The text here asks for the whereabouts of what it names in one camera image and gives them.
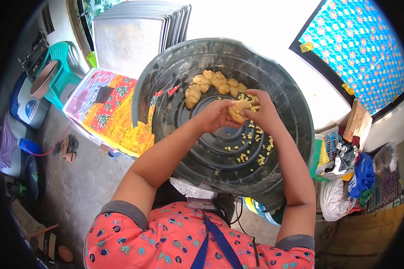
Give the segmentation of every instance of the person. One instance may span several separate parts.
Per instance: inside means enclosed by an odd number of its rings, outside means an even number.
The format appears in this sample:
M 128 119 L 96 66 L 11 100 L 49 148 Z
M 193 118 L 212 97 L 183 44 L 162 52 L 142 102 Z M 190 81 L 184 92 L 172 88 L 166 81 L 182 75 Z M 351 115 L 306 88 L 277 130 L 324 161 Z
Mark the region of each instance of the person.
M 227 114 L 233 102 L 216 100 L 129 168 L 88 231 L 86 268 L 314 268 L 313 181 L 269 94 L 256 89 L 246 93 L 258 97 L 254 105 L 260 109 L 240 114 L 272 136 L 283 175 L 287 204 L 274 246 L 255 243 L 232 230 L 221 215 L 188 208 L 187 202 L 153 207 L 156 190 L 202 134 L 222 126 L 241 127 Z

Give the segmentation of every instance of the plastic chair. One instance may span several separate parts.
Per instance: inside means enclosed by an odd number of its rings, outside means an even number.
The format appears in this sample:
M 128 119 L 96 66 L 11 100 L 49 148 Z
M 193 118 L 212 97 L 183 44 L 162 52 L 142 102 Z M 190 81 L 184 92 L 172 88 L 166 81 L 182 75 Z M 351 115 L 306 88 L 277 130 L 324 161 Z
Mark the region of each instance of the plastic chair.
M 45 67 L 48 58 L 51 57 L 51 61 L 59 61 L 59 71 L 49 84 L 49 91 L 45 94 L 45 98 L 56 106 L 63 114 L 64 104 L 60 101 L 60 95 L 63 93 L 65 87 L 72 83 L 78 85 L 81 82 L 81 78 L 78 77 L 74 72 L 71 71 L 69 63 L 67 61 L 67 56 L 69 53 L 69 44 L 67 42 L 57 42 L 48 49 L 48 53 L 40 66 L 36 77 Z

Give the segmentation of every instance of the stack of baking trays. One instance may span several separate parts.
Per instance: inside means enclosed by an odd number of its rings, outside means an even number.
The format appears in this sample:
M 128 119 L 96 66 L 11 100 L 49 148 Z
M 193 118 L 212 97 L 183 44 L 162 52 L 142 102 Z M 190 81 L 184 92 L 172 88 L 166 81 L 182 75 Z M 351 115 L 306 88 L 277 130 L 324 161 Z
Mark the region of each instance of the stack of baking trays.
M 184 40 L 190 5 L 126 1 L 92 21 L 97 66 L 138 78 L 149 62 Z

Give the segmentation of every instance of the concrete floor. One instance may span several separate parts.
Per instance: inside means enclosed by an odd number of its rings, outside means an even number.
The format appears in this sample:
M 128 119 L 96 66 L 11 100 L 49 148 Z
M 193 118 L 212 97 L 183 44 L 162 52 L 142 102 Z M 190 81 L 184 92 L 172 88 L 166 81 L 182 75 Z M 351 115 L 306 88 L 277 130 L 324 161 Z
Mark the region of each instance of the concrete floor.
M 69 124 L 70 120 L 52 106 L 38 131 L 38 142 L 43 149 L 54 147 Z M 133 160 L 125 156 L 117 159 L 108 157 L 98 145 L 72 127 L 67 134 L 74 135 L 79 141 L 77 157 L 73 163 L 65 161 L 59 154 L 43 157 L 46 192 L 40 215 L 45 224 L 59 224 L 54 230 L 57 239 L 73 252 L 76 268 L 83 268 L 83 243 L 88 229 L 102 206 L 111 199 Z M 179 181 L 172 181 L 172 184 L 190 197 L 209 198 L 213 195 L 210 191 Z M 279 226 L 268 223 L 263 217 L 246 209 L 240 222 L 248 234 L 256 237 L 257 242 L 268 245 L 275 243 Z M 241 230 L 238 223 L 233 224 L 232 228 Z

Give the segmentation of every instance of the yellow dough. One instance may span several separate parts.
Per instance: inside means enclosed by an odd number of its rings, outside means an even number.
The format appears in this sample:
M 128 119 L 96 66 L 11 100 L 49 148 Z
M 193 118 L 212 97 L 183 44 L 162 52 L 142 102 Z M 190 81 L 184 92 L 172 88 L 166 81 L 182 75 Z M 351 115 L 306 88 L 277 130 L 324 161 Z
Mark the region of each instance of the yellow dough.
M 206 93 L 209 89 L 209 84 L 202 84 L 200 88 L 202 93 Z
M 238 89 L 238 91 L 239 91 L 240 93 L 245 93 L 247 87 L 246 87 L 244 84 L 239 83 L 238 86 L 237 86 L 237 89 Z
M 199 85 L 190 85 L 188 89 L 186 89 L 186 98 L 189 96 L 193 96 L 195 99 L 199 101 L 201 98 L 201 91 Z
M 186 98 L 185 102 L 186 102 L 187 108 L 192 109 L 198 101 L 199 100 L 194 98 L 193 96 L 189 96 L 189 97 Z
M 217 89 L 220 88 L 221 85 L 224 85 L 227 83 L 227 80 L 225 78 L 216 78 L 213 82 L 211 82 L 212 85 L 214 85 Z
M 218 92 L 221 94 L 227 94 L 230 91 L 230 86 L 227 84 L 223 84 L 218 88 Z
M 229 86 L 231 87 L 236 88 L 238 86 L 238 81 L 236 79 L 231 78 L 227 81 L 227 84 L 229 84 Z
M 220 71 L 217 71 L 217 72 L 215 73 L 215 75 L 216 75 L 216 77 L 217 77 L 218 79 L 225 79 L 223 73 L 220 72 Z
M 207 80 L 203 75 L 197 75 L 193 78 L 193 82 L 199 85 L 209 84 L 209 80 Z
M 229 88 L 229 90 L 231 91 L 231 95 L 232 95 L 233 97 L 237 97 L 237 96 L 238 96 L 238 89 L 237 89 L 237 88 L 231 86 L 231 87 Z
M 237 121 L 239 123 L 242 123 L 242 122 L 248 120 L 248 118 L 243 117 L 239 114 L 239 112 L 241 110 L 250 108 L 250 105 L 248 104 L 248 102 L 246 100 L 239 100 L 239 101 L 234 101 L 234 103 L 235 103 L 235 105 L 229 107 L 227 112 L 232 116 L 232 118 L 235 121 Z
M 202 93 L 206 93 L 209 89 L 209 86 L 213 85 L 218 89 L 221 94 L 230 93 L 232 97 L 238 97 L 239 93 L 245 93 L 247 87 L 239 83 L 236 79 L 230 78 L 227 79 L 221 71 L 213 72 L 211 70 L 204 70 L 203 74 L 199 74 L 195 76 L 191 82 L 190 86 L 186 89 L 186 106 L 188 109 L 192 109 L 199 99 L 201 98 Z M 244 95 L 241 94 L 241 100 L 236 101 L 235 105 L 228 109 L 228 113 L 232 116 L 232 118 L 237 122 L 244 122 L 247 118 L 241 116 L 239 112 L 243 109 L 251 109 L 252 111 L 256 110 L 256 107 L 250 104 L 247 100 L 244 99 Z M 257 97 L 249 95 L 249 97 L 254 101 Z
M 215 73 L 213 71 L 211 71 L 211 70 L 204 70 L 203 71 L 203 76 L 209 81 L 214 81 L 217 78 Z

